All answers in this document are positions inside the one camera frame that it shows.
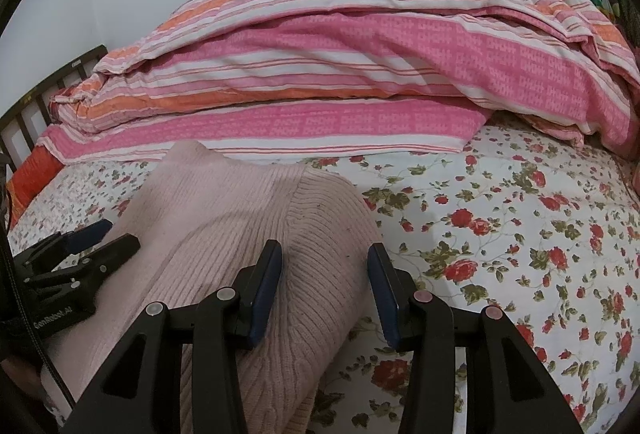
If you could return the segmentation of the person's left hand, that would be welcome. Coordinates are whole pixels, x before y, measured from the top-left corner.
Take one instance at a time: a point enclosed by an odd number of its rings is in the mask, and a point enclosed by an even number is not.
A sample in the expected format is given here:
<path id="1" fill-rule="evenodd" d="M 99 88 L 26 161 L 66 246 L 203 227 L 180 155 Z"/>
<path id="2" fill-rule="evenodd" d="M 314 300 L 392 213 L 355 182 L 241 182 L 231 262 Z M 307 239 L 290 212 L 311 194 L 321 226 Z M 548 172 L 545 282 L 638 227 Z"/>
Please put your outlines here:
<path id="1" fill-rule="evenodd" d="M 3 359 L 1 367 L 7 376 L 28 396 L 45 402 L 47 393 L 43 389 L 38 371 L 23 360 L 9 357 Z"/>

